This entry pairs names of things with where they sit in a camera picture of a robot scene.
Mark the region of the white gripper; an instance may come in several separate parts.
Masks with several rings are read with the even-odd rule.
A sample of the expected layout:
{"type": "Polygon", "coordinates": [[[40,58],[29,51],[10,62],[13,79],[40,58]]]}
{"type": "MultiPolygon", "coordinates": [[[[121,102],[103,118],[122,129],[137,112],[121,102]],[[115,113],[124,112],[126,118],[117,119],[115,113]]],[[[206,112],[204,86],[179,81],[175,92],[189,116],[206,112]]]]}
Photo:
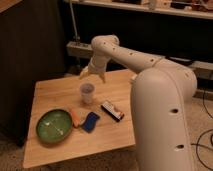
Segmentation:
{"type": "Polygon", "coordinates": [[[106,71],[106,59],[105,58],[99,58],[99,57],[92,57],[88,67],[85,67],[79,75],[80,79],[83,79],[87,77],[90,74],[96,74],[99,75],[100,79],[103,83],[106,83],[105,79],[105,73],[106,71]]]}

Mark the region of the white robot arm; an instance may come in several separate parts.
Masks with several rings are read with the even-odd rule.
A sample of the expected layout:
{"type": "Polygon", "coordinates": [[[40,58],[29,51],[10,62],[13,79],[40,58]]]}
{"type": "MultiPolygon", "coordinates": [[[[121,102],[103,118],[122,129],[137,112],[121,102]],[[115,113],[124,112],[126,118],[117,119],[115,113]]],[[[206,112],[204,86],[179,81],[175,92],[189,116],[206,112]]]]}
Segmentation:
{"type": "Polygon", "coordinates": [[[136,73],[130,106],[140,171],[196,171],[189,141],[184,102],[192,98],[197,79],[192,69],[119,45],[115,35],[96,36],[93,56],[82,78],[105,77],[109,60],[136,73]]]}

